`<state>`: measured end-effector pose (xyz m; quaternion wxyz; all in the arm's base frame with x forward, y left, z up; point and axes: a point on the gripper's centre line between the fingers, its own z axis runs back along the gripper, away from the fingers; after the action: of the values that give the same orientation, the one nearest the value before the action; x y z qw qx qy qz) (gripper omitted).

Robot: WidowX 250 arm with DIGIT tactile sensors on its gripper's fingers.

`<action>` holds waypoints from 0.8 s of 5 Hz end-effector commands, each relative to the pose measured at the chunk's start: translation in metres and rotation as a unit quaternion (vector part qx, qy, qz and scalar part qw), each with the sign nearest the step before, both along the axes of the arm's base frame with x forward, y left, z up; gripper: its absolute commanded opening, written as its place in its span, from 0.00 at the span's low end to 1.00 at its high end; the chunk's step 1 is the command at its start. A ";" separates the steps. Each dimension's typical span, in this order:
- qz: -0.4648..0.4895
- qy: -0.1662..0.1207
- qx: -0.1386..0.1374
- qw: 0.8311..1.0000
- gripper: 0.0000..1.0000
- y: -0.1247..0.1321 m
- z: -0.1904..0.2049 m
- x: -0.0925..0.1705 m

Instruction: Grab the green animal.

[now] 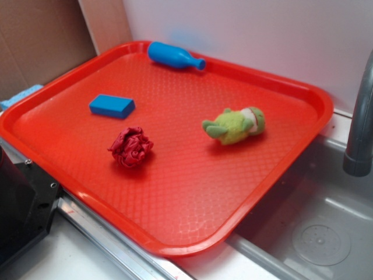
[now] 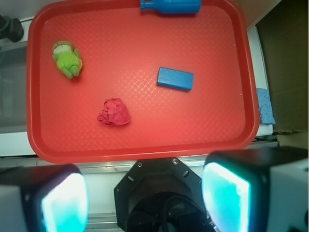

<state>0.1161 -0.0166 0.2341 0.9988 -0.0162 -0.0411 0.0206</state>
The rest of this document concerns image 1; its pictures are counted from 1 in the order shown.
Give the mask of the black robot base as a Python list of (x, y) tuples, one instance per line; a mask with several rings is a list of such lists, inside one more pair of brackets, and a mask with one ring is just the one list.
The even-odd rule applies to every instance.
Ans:
[(60, 184), (35, 163), (14, 164), (1, 149), (1, 269), (45, 238)]

